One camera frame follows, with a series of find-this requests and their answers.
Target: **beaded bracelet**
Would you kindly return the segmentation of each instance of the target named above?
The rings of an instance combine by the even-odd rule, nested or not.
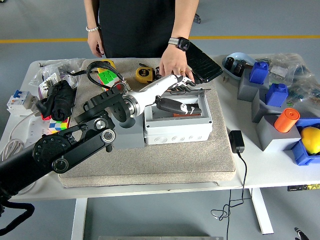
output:
[[[99,29],[101,29],[100,25],[96,26],[95,28],[88,28],[88,26],[85,27],[85,30],[87,30],[87,32],[94,32],[94,31],[97,31]]]

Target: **beige mat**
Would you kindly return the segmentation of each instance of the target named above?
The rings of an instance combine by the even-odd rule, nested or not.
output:
[[[93,62],[87,59],[82,69]],[[139,63],[159,65],[159,58],[114,58],[117,70],[134,91],[145,85],[135,80]],[[131,184],[202,183],[231,180],[235,163],[214,84],[198,85],[211,89],[206,93],[213,131],[207,141],[146,145],[144,148],[105,149],[86,159],[70,171],[60,174],[64,187],[100,187]],[[101,87],[91,83],[86,75],[80,78],[73,117],[83,113],[82,103],[100,94]]]

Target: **hand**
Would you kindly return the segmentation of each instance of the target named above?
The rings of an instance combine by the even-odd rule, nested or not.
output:
[[[175,74],[178,76],[186,76],[194,82],[194,76],[188,67],[186,52],[178,49],[175,45],[169,44],[164,51],[159,66],[159,73],[162,76]]]
[[[88,44],[93,55],[102,58],[105,54],[100,30],[88,32]]]

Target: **table leg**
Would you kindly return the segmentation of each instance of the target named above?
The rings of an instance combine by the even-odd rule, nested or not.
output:
[[[260,225],[262,234],[273,234],[274,230],[267,212],[264,198],[262,197],[260,188],[249,189],[256,216]]]
[[[87,202],[87,198],[76,199],[71,240],[84,239]]]

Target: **white table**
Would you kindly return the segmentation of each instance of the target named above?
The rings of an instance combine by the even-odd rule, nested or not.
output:
[[[214,56],[213,59],[221,64],[224,57]],[[259,58],[261,55],[252,55],[252,57]],[[54,61],[40,62],[51,64]],[[30,79],[38,70],[39,61],[31,63],[20,90],[30,91],[31,94],[38,95],[37,87],[28,85]],[[251,103],[237,100],[238,81],[228,77],[225,73],[214,81],[226,127],[229,131],[242,131],[245,150],[241,156],[247,164],[245,188],[250,189],[262,234],[271,234],[273,229],[260,188],[317,184],[320,182],[320,164],[298,166],[295,163],[292,151],[263,152],[260,149],[259,139],[255,131],[257,124],[251,122]],[[11,130],[21,119],[23,117],[13,115],[9,117],[0,141],[0,150],[4,148]],[[23,127],[19,127],[19,131],[21,136],[27,134]],[[205,183],[63,188],[58,180],[58,175],[51,173],[39,179],[31,191],[24,195],[13,196],[12,200],[19,202],[77,199],[73,224],[73,229],[77,229],[77,231],[72,232],[81,235],[85,224],[87,198],[241,189],[245,167],[236,154],[234,155],[234,162],[236,175],[232,180]],[[77,236],[79,235],[72,234],[72,239],[76,239]]]

